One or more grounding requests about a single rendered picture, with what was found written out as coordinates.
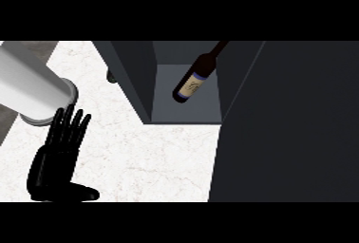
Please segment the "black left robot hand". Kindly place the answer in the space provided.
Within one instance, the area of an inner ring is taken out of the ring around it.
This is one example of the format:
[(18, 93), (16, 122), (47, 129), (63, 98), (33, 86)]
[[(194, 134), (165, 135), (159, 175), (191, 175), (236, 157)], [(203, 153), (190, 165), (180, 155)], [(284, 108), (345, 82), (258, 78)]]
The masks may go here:
[(98, 191), (70, 181), (79, 146), (91, 115), (82, 110), (58, 108), (27, 173), (26, 191), (30, 199), (50, 202), (81, 202), (98, 199)]

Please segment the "dark grey cabinet door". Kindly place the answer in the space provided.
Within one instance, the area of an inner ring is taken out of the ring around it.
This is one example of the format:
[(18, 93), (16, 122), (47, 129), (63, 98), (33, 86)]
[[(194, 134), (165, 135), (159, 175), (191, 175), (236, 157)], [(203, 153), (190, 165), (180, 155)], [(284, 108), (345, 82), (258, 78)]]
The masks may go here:
[(208, 200), (359, 201), (359, 41), (262, 45), (219, 127)]

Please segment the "dark grey cabinet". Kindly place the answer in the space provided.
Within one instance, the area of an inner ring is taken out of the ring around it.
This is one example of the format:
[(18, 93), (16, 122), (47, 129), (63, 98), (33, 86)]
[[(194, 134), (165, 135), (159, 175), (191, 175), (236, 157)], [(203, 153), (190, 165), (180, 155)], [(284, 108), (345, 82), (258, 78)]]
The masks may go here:
[(218, 124), (259, 55), (261, 41), (231, 41), (205, 83), (184, 103), (172, 98), (197, 56), (212, 41), (95, 41), (97, 53), (144, 124)]

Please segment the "white cylinder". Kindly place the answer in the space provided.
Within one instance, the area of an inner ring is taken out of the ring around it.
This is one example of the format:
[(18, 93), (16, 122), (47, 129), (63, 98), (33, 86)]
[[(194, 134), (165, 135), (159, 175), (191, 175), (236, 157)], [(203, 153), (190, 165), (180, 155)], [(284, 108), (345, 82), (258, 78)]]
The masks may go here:
[(33, 126), (51, 124), (58, 107), (76, 102), (78, 89), (18, 41), (0, 44), (0, 103)]

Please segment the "dark wine bottle, beige label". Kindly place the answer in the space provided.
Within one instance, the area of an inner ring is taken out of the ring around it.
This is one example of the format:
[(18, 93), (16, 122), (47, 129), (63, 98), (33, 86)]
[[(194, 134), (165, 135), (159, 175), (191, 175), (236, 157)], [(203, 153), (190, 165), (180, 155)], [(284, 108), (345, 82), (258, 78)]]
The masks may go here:
[(197, 56), (194, 63), (188, 67), (187, 72), (172, 90), (172, 98), (178, 103), (184, 103), (187, 101), (205, 82), (215, 69), (215, 59), (227, 43), (227, 41), (219, 41), (212, 50)]

